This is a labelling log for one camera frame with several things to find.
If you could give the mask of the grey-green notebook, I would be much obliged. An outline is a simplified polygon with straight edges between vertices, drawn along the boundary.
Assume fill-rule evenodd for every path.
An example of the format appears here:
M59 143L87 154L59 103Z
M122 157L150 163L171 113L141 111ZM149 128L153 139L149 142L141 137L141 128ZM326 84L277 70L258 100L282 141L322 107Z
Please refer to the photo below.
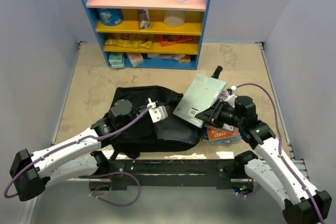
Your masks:
M173 114L201 128L204 121L196 118L196 114L209 109L216 102L225 85L226 81L197 74Z

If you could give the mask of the blue orange book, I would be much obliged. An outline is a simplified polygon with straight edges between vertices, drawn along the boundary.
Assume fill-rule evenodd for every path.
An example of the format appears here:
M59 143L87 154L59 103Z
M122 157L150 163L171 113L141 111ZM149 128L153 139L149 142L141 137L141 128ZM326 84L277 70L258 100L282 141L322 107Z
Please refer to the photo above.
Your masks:
M231 140L232 143L241 139L240 133L237 129L233 134L226 133L221 130L214 130L205 128L203 131L203 139L206 141Z

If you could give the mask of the black backpack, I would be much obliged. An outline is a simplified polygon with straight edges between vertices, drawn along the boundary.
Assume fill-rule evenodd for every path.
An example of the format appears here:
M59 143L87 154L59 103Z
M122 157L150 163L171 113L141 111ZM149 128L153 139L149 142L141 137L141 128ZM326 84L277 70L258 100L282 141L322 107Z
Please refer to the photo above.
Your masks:
M219 79L221 71L222 67L217 67L210 77ZM157 106L165 106L168 117L153 123L147 113L103 147L112 145L115 154L123 153L132 159L145 152L180 152L194 147L201 139L202 127L198 128L173 114L184 94L161 86L117 88L109 111L101 118L108 118L115 130L131 122L135 111L148 104L148 98Z

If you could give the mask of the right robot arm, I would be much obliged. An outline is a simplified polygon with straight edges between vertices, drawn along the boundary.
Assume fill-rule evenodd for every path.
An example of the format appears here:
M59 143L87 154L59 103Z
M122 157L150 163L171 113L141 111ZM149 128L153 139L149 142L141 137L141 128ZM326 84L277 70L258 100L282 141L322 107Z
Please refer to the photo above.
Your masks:
M330 194L318 190L282 151L280 140L258 119L251 97L235 97L234 105L217 100L195 116L217 128L224 124L238 128L252 150L235 157L235 175L252 178L271 195L286 223L325 222L332 202Z

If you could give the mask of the dark blue cartoon book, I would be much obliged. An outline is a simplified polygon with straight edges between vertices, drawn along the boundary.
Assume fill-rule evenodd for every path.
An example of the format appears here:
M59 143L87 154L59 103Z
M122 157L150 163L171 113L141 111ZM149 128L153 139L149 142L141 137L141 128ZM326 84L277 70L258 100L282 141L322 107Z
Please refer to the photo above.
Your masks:
M227 95L226 95L225 91L222 91L220 96L219 96L219 98L223 101L226 101L226 98L227 98ZM221 130L221 131L224 131L224 132L229 133L229 134L233 134L234 130L235 130L235 128L233 126L230 126L230 125L227 125L227 124L224 124L222 127L215 127L215 126L212 126L212 125L205 124L205 127L208 128L208 129Z

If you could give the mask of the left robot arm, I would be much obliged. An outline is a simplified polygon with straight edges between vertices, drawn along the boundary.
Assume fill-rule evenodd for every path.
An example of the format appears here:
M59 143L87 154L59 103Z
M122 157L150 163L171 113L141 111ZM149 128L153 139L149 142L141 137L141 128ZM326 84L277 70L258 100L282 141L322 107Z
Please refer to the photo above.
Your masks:
M156 104L149 102L144 110L124 127L115 130L108 118L101 119L79 135L41 151L16 153L10 169L12 177L4 190L5 198L17 196L20 201L33 199L46 187L80 176L103 178L109 165L93 155L114 137L133 127Z

